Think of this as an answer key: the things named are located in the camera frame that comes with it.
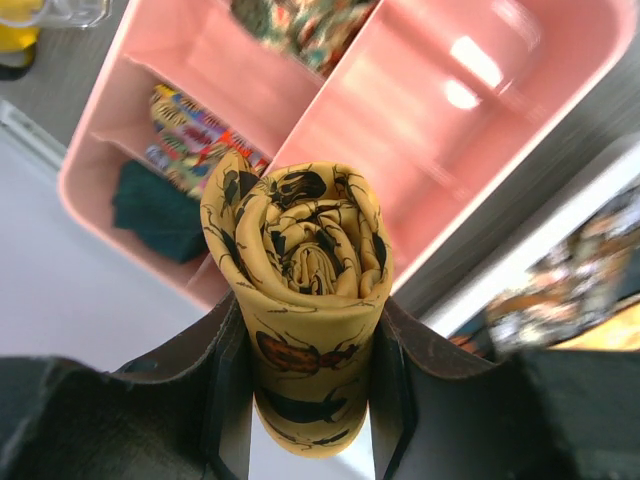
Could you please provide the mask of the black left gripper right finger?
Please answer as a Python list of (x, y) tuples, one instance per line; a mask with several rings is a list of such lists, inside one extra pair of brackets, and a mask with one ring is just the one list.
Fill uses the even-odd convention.
[(379, 479), (635, 479), (639, 357), (525, 350), (494, 364), (393, 301), (374, 335)]

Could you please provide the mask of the yellow beetle print tie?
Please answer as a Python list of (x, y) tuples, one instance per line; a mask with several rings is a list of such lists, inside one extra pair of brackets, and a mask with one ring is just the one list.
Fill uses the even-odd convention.
[(364, 423), (373, 335), (393, 280), (373, 189), (347, 165), (259, 176), (229, 153), (203, 191), (201, 223), (249, 334), (265, 429), (296, 455), (340, 453)]

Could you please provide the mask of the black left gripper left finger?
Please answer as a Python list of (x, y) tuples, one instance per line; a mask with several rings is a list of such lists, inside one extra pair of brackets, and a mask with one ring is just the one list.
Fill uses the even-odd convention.
[(245, 479), (253, 393), (233, 294), (114, 372), (1, 361), (5, 479)]

